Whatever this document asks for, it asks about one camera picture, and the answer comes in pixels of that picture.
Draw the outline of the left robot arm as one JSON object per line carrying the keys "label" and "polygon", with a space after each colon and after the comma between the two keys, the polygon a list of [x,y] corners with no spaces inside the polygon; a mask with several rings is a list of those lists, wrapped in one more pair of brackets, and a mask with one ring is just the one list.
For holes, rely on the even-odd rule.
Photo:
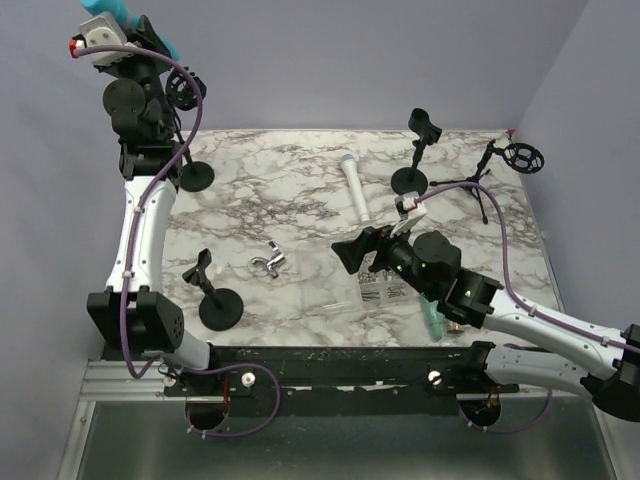
{"label": "left robot arm", "polygon": [[176,112],[203,109],[206,88],[141,16],[129,20],[97,5],[70,43],[112,76],[103,107],[120,145],[125,212],[115,262],[87,311],[105,342],[129,359],[140,354],[189,369],[201,395],[222,380],[210,345],[190,334],[182,309],[163,293],[162,258],[169,214],[182,180],[189,139],[180,139]]}

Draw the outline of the black clip stand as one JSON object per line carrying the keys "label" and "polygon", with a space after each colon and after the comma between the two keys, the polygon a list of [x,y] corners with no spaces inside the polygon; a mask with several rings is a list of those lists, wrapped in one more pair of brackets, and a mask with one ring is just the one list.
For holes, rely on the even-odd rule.
{"label": "black clip stand", "polygon": [[233,328],[241,320],[244,302],[234,290],[213,286],[206,274],[211,261],[210,250],[203,249],[198,254],[196,264],[182,274],[182,279],[203,293],[198,307],[201,323],[209,330],[222,332]]}

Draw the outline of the blue microphone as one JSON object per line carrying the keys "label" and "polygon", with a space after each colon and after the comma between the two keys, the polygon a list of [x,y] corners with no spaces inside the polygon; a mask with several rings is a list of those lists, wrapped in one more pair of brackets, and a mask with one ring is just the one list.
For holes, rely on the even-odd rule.
{"label": "blue microphone", "polygon": [[[129,9],[125,5],[124,1],[120,0],[82,0],[80,1],[84,10],[91,15],[91,18],[97,17],[101,14],[108,13],[113,17],[115,23],[119,25],[122,30],[127,28],[139,28],[141,16],[130,13]],[[170,54],[170,57],[179,61],[180,56],[174,46],[163,36],[156,33],[158,39],[166,47]]]}

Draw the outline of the mint green microphone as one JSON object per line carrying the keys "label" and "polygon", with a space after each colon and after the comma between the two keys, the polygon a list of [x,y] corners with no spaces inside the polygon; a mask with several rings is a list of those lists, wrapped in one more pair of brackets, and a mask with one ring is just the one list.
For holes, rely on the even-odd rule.
{"label": "mint green microphone", "polygon": [[437,310],[438,303],[429,301],[424,296],[420,297],[421,308],[425,325],[428,327],[431,337],[439,342],[444,337],[444,316]]}

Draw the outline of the black round base stand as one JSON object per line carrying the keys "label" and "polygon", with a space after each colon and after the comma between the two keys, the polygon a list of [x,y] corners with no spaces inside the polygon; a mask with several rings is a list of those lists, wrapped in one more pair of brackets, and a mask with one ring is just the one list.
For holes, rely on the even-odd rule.
{"label": "black round base stand", "polygon": [[431,122],[428,112],[422,108],[412,110],[408,128],[418,136],[412,142],[414,146],[412,164],[410,167],[403,167],[394,172],[391,177],[391,188],[397,195],[411,192],[422,195],[426,192],[429,182],[426,175],[419,170],[418,165],[426,147],[439,141],[442,129]]}

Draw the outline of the silver glitter microphone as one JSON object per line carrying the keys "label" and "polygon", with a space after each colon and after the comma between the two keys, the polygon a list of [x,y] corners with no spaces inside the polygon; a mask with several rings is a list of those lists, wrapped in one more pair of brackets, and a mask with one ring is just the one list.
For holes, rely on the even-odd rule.
{"label": "silver glitter microphone", "polygon": [[449,335],[460,335],[464,332],[464,328],[460,324],[449,321],[446,326],[446,331]]}

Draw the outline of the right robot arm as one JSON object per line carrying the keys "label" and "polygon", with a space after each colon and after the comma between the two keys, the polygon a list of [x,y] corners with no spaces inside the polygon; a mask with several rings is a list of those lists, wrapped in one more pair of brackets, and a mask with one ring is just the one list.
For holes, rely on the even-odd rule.
{"label": "right robot arm", "polygon": [[464,362],[460,379],[469,390],[489,385],[528,384],[586,396],[618,419],[639,419],[639,328],[621,331],[540,307],[508,291],[505,283],[461,265],[461,250],[438,231],[411,240],[389,227],[365,228],[332,251],[346,271],[369,269],[397,274],[418,294],[437,304],[447,319],[504,333],[535,345],[535,351],[493,346]]}

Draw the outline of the white microphone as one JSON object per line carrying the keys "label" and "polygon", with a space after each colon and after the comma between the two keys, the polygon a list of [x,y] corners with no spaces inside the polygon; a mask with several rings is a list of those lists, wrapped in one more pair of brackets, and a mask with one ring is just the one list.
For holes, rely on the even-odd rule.
{"label": "white microphone", "polygon": [[345,154],[341,158],[340,166],[347,179],[358,219],[363,224],[368,223],[370,214],[359,178],[358,161],[354,155]]}

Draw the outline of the black tripod shock mount stand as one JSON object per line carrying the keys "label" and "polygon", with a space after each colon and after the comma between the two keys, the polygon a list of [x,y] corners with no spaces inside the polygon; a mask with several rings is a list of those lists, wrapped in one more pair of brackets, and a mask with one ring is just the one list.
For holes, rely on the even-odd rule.
{"label": "black tripod shock mount stand", "polygon": [[494,157],[500,157],[511,170],[525,175],[538,173],[545,165],[543,154],[530,144],[510,142],[505,147],[498,147],[495,144],[495,140],[491,140],[487,143],[483,155],[476,164],[476,169],[472,175],[462,179],[430,181],[429,185],[431,187],[455,185],[464,190],[478,203],[481,221],[484,225],[487,225],[489,220],[481,198],[479,185],[484,177],[492,173],[489,163]]}

